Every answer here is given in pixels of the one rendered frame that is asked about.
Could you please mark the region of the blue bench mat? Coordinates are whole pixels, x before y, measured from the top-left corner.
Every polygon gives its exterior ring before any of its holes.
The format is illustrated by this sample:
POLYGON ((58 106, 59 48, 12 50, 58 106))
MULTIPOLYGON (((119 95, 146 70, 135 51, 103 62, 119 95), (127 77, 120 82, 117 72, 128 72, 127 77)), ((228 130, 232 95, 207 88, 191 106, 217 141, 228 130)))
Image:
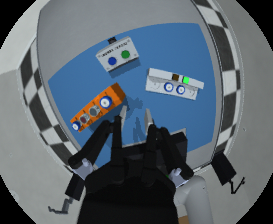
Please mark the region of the blue bench mat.
POLYGON ((114 122, 123 105, 127 110, 122 145, 146 140, 146 108, 157 128, 166 127, 169 133, 186 128, 187 152, 210 143, 215 126, 216 86, 211 56, 199 24, 156 24, 113 37, 120 40, 126 36, 131 37, 139 59, 106 72, 95 55, 109 45, 110 37, 77 55, 48 80, 56 106, 81 148, 103 120, 114 122), (198 88, 196 100, 146 91, 148 68, 196 79, 204 82, 204 87, 198 88), (116 82, 126 94, 123 102, 80 133, 72 129, 70 120, 116 82))

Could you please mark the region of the blue and white screw cap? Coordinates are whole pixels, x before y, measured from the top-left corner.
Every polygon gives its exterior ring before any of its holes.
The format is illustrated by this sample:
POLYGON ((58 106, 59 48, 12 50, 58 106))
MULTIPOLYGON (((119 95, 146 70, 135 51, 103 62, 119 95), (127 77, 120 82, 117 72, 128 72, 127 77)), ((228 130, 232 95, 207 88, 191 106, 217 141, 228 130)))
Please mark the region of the blue and white screw cap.
POLYGON ((177 93, 183 94, 185 92, 185 88, 182 85, 178 85, 176 88, 177 93))
POLYGON ((102 108, 107 109, 112 105, 112 99, 109 96, 103 96, 100 99, 99 104, 102 108))

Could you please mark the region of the orange tube rack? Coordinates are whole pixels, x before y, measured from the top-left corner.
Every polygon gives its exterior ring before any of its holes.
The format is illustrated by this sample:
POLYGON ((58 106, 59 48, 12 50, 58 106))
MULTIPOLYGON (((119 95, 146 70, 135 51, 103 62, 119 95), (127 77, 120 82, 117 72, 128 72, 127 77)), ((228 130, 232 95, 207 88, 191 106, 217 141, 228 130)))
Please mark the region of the orange tube rack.
POLYGON ((90 116, 90 120, 87 122, 87 124, 83 124, 81 128, 79 129, 79 132, 81 132, 82 130, 84 130, 86 127, 88 127, 90 124, 92 124, 94 121, 96 121, 97 119, 99 119, 101 116, 103 116, 104 114, 106 114, 107 112, 109 112, 110 110, 112 110, 113 108, 115 108, 116 106, 118 106, 119 104, 121 104, 125 98, 126 94, 124 93, 124 91, 121 89, 121 87, 119 86, 119 84, 116 82, 115 84, 109 86, 107 89, 105 89, 102 93, 100 93, 97 97, 95 97, 90 103, 88 103, 76 116, 74 116, 71 119, 71 123, 73 123, 76 120, 80 120, 79 117, 82 116, 84 113, 88 113, 89 114, 89 108, 92 107, 93 105, 98 105, 100 107, 100 112, 98 113, 98 115, 96 117, 92 117, 90 116), (100 106, 99 104, 99 100, 103 97, 109 95, 112 97, 112 105, 107 108, 104 109, 100 106), (89 125, 88 125, 89 124, 89 125))

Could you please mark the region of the white screw cap with blue rim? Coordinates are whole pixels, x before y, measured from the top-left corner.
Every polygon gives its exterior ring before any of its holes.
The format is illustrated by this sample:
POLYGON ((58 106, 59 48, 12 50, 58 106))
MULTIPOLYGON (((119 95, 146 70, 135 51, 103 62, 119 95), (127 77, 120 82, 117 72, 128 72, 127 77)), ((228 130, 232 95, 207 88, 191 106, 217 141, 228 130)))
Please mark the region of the white screw cap with blue rim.
POLYGON ((173 84, 172 84, 172 83, 169 83, 169 82, 165 83, 165 84, 164 84, 164 89, 165 89, 166 91, 168 91, 168 92, 171 92, 171 91, 173 90, 173 84))
POLYGON ((74 121, 72 123, 72 128, 75 130, 75 131, 78 131, 80 128, 81 128, 81 125, 78 121, 74 121))

